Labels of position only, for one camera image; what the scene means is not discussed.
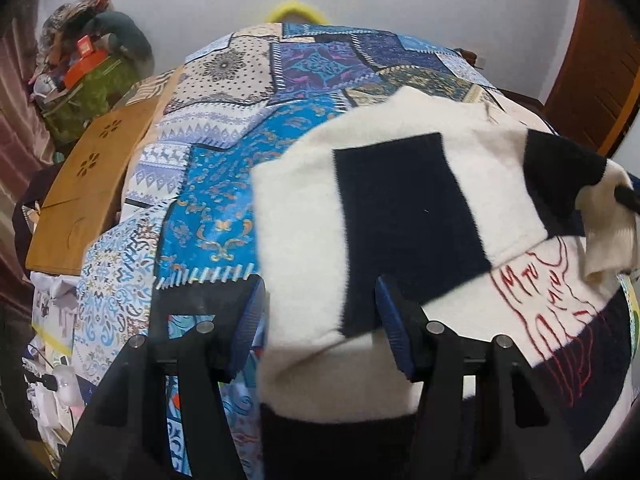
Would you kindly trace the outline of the orange box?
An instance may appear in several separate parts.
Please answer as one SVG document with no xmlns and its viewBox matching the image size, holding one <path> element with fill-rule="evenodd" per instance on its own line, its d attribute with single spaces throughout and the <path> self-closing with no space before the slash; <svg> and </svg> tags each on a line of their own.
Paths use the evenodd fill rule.
<svg viewBox="0 0 640 480">
<path fill-rule="evenodd" d="M 72 56 L 72 62 L 64 75 L 64 86 L 67 89 L 72 88 L 107 58 L 107 50 L 97 48 L 89 36 L 82 36 L 76 42 L 76 53 Z"/>
</svg>

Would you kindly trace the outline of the pile of patterned clothes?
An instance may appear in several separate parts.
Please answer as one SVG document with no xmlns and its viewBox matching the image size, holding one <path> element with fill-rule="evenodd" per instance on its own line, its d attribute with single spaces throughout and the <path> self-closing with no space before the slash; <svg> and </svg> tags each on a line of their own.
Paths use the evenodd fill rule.
<svg viewBox="0 0 640 480">
<path fill-rule="evenodd" d="M 42 24 L 38 38 L 37 62 L 42 64 L 53 48 L 55 37 L 79 32 L 96 14 L 111 10 L 112 0 L 76 0 L 63 3 Z"/>
</svg>

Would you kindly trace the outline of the black and cream striped sweater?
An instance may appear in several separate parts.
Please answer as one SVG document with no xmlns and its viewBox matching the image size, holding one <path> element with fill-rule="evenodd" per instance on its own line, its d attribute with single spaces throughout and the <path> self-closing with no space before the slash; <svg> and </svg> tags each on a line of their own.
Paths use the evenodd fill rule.
<svg viewBox="0 0 640 480">
<path fill-rule="evenodd" d="M 269 479 L 409 479 L 422 387 L 375 283 L 457 334 L 514 340 L 585 471 L 630 412 L 637 218 L 625 169 L 489 103 L 405 87 L 250 174 L 269 294 L 258 367 Z"/>
</svg>

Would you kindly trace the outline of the striped pink curtain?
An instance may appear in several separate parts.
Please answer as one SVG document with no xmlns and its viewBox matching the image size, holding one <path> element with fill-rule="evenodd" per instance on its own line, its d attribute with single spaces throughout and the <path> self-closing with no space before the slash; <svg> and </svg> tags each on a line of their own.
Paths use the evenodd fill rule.
<svg viewBox="0 0 640 480">
<path fill-rule="evenodd" d="M 26 312 L 32 288 L 14 246 L 12 216 L 36 172 L 52 162 L 53 144 L 27 83 L 35 69 L 37 10 L 19 3 L 1 12 L 1 303 Z"/>
</svg>

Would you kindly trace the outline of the brown wooden door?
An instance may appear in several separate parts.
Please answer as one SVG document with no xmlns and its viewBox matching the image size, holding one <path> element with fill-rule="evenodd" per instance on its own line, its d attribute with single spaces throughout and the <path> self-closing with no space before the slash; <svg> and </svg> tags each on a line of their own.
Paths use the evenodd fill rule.
<svg viewBox="0 0 640 480">
<path fill-rule="evenodd" d="M 630 125 L 638 102 L 638 32 L 612 0 L 579 0 L 544 117 L 561 136 L 607 155 Z"/>
</svg>

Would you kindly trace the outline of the green storage basket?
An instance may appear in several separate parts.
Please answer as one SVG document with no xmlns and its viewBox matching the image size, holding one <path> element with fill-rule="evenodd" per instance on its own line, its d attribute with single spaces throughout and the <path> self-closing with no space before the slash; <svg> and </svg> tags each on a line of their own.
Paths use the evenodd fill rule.
<svg viewBox="0 0 640 480">
<path fill-rule="evenodd" d="M 52 94 L 41 104 L 41 117 L 54 145 L 75 142 L 94 118 L 108 113 L 140 80 L 129 60 L 109 56 L 72 88 Z"/>
</svg>

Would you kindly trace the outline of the dark green jacket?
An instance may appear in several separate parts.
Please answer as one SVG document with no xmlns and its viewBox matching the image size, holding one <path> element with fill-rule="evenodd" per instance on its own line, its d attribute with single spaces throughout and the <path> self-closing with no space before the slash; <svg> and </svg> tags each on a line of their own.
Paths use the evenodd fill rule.
<svg viewBox="0 0 640 480">
<path fill-rule="evenodd" d="M 105 37 L 107 50 L 129 58 L 142 75 L 152 73 L 154 56 L 151 44 L 129 15 L 118 11 L 96 14 L 85 26 L 85 33 L 96 39 Z"/>
</svg>

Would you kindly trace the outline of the wooden lap desk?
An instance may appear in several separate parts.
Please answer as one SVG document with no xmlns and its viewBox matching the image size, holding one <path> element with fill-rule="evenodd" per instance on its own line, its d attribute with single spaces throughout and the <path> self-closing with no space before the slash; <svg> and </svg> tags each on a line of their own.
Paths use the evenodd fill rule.
<svg viewBox="0 0 640 480">
<path fill-rule="evenodd" d="M 41 207 L 27 270 L 80 274 L 87 248 L 115 224 L 130 158 L 157 102 L 152 98 L 112 110 L 80 137 Z"/>
</svg>

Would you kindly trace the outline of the yellow foam tube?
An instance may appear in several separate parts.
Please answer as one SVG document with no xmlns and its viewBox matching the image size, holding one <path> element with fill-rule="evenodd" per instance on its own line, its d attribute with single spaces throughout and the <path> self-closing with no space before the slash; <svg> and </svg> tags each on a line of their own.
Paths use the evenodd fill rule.
<svg viewBox="0 0 640 480">
<path fill-rule="evenodd" d="M 298 0 L 286 0 L 273 8 L 265 18 L 267 23 L 297 23 L 326 25 L 328 19 L 318 9 Z"/>
</svg>

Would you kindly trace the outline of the blue patchwork bedspread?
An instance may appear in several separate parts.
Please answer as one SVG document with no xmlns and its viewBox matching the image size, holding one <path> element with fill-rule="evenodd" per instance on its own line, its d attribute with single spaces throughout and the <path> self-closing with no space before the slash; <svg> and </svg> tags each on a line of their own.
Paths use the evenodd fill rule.
<svg viewBox="0 0 640 480">
<path fill-rule="evenodd" d="M 127 184 L 130 208 L 86 253 L 73 361 L 92 394 L 126 342 L 148 333 L 155 292 L 262 278 L 250 177 L 257 165 L 279 158 L 312 128 L 405 87 L 489 103 L 516 119 L 460 53 L 386 30 L 268 23 L 191 55 L 157 123 L 157 140 L 144 149 Z M 265 291 L 250 355 L 239 374 L 219 386 L 247 479 L 269 479 L 258 390 L 266 284 Z M 179 479 L 193 479 L 176 378 L 169 378 L 168 393 L 172 466 Z"/>
</svg>

